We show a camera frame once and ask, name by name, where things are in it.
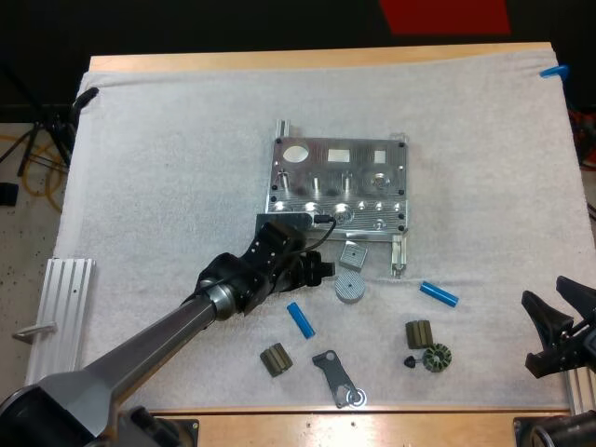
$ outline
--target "hole in metal plate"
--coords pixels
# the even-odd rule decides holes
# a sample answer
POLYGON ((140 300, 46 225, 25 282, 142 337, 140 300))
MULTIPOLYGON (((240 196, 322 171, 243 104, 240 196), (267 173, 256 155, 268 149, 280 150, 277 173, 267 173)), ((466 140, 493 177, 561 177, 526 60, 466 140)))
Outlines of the hole in metal plate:
POLYGON ((327 154, 327 161, 349 163, 350 151, 348 149, 329 149, 327 154))
POLYGON ((374 162, 375 163, 386 163, 386 152, 385 151, 374 151, 374 162))
POLYGON ((308 149, 304 146, 290 146, 283 153, 283 158, 290 163, 300 163, 308 157, 308 149))

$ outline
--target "gear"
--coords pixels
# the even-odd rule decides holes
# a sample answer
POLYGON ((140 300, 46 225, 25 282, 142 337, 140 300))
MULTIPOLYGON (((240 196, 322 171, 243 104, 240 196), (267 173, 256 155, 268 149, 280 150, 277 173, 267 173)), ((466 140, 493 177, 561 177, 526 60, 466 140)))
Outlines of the gear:
POLYGON ((446 345, 437 343, 425 351, 422 364, 432 373, 440 373, 451 364, 451 351, 446 345))

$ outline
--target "red object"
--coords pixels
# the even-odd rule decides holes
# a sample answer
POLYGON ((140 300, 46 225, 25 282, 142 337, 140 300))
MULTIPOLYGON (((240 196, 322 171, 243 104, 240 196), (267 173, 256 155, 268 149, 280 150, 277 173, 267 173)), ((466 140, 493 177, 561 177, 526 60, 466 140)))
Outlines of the red object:
POLYGON ((505 0, 381 0, 393 34, 511 34, 505 0))

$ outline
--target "metal peg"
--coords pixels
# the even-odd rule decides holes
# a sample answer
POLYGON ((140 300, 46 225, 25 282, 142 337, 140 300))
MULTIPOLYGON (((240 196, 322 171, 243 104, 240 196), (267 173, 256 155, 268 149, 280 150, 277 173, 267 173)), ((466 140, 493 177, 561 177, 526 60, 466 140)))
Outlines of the metal peg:
POLYGON ((49 323, 35 324, 21 329, 18 332, 12 334, 12 338, 19 340, 20 342, 32 345, 34 342, 34 336, 37 333, 54 333, 58 330, 58 326, 55 321, 49 323))

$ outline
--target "black cable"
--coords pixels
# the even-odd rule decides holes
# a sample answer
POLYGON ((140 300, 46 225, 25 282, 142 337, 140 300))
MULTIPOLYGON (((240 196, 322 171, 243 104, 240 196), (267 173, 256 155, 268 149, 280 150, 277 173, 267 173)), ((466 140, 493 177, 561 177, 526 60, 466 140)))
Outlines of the black cable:
POLYGON ((329 236, 332 235, 332 232, 335 229, 335 226, 337 226, 337 221, 335 220, 334 217, 330 216, 329 214, 323 214, 323 215, 317 215, 317 216, 315 216, 314 222, 315 222, 315 224, 326 224, 326 223, 331 222, 332 223, 332 226, 329 227, 329 230, 327 230, 327 233, 325 233, 321 239, 319 239, 317 242, 315 242, 310 247, 305 247, 305 248, 303 248, 301 250, 297 250, 297 251, 291 251, 291 252, 289 252, 288 254, 286 254, 284 256, 290 256, 290 255, 293 255, 293 254, 306 253, 307 251, 312 251, 314 249, 317 249, 318 247, 320 247, 321 245, 323 245, 323 243, 329 238, 329 236))

